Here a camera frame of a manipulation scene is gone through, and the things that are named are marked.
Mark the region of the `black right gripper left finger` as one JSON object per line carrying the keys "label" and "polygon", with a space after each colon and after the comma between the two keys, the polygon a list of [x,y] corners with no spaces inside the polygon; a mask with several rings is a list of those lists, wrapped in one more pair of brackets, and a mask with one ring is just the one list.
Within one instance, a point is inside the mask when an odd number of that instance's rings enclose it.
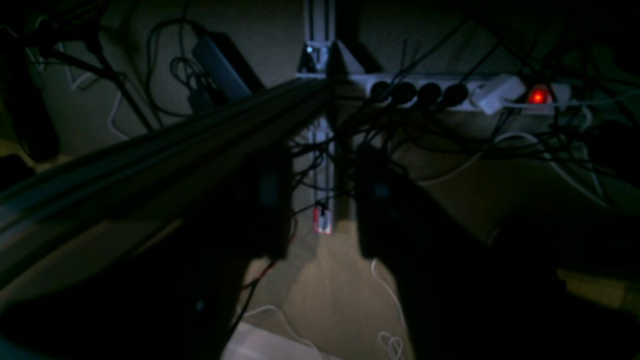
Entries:
{"label": "black right gripper left finger", "polygon": [[218,239],[198,255],[190,358],[219,360],[258,284],[290,246],[293,159],[283,145],[247,157],[211,217]]}

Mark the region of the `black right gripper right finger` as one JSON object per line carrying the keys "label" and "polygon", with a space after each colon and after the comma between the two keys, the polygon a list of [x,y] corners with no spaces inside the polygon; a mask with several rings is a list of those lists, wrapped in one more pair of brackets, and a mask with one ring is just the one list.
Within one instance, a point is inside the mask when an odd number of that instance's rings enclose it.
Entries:
{"label": "black right gripper right finger", "polygon": [[362,255],[393,276],[418,360],[562,357],[544,272],[475,238],[374,146],[355,151],[354,186]]}

